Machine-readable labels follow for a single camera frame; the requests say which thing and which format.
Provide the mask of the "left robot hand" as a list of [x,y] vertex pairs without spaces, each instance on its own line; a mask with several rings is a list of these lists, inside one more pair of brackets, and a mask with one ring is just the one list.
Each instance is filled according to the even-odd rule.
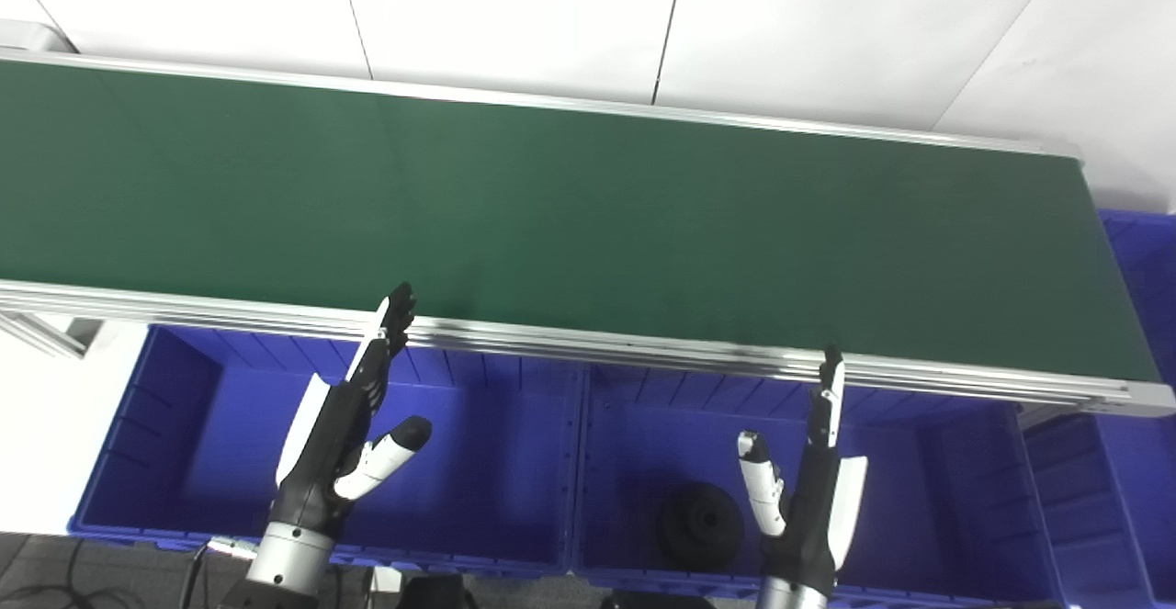
[[327,390],[290,470],[278,483],[267,529],[339,538],[358,500],[425,449],[428,419],[410,415],[368,439],[390,386],[390,362],[408,343],[416,297],[408,282],[377,306],[345,379]]

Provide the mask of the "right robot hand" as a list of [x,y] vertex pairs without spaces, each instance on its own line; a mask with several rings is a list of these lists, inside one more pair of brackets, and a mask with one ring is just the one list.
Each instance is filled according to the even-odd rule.
[[838,451],[847,367],[835,344],[824,350],[811,387],[806,446],[791,489],[770,459],[764,434],[739,433],[739,464],[762,534],[759,608],[826,608],[854,538],[868,459]]

